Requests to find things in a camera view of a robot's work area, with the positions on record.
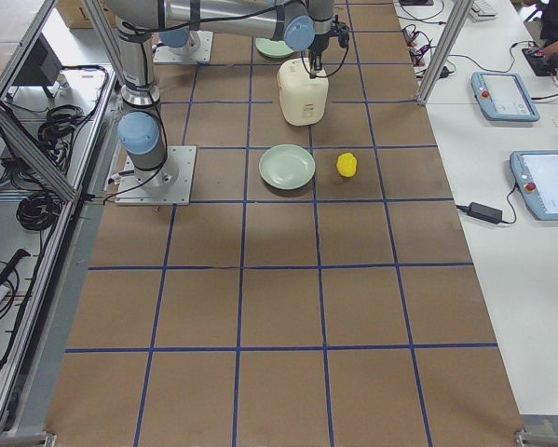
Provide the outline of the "robot arm near yellow toy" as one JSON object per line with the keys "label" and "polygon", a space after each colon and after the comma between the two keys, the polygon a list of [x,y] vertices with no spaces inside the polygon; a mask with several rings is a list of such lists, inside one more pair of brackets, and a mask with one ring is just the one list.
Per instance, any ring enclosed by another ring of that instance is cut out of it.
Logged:
{"label": "robot arm near yellow toy", "polygon": [[160,115],[160,92],[154,77],[153,34],[212,31],[282,41],[306,51],[310,71],[322,68],[331,39],[348,46],[348,26],[333,12],[331,1],[110,1],[116,16],[127,108],[117,127],[139,186],[172,183],[167,136]]}

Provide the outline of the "second white robot base plate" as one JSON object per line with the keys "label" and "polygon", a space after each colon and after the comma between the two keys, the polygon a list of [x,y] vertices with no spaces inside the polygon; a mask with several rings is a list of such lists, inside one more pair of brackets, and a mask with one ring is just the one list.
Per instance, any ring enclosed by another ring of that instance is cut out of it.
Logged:
{"label": "second white robot base plate", "polygon": [[159,34],[154,64],[205,64],[210,62],[213,32],[179,29]]}

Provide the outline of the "black gripper pressing arm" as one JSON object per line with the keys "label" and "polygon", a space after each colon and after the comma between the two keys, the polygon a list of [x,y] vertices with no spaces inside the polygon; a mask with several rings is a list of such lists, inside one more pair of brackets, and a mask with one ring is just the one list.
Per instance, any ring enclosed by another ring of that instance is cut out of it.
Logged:
{"label": "black gripper pressing arm", "polygon": [[331,16],[327,19],[312,19],[315,30],[315,37],[308,48],[308,63],[310,78],[323,77],[322,53],[328,48],[331,38],[336,38],[340,48],[349,47],[348,25],[340,21],[338,16]]}

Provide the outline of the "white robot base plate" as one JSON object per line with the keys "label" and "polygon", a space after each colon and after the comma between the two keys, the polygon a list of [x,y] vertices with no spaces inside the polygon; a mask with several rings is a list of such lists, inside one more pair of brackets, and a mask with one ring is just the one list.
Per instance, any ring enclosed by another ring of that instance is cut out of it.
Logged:
{"label": "white robot base plate", "polygon": [[188,205],[196,157],[194,145],[169,146],[162,169],[146,172],[135,169],[130,156],[126,156],[124,169],[132,173],[121,178],[115,203],[120,206]]}

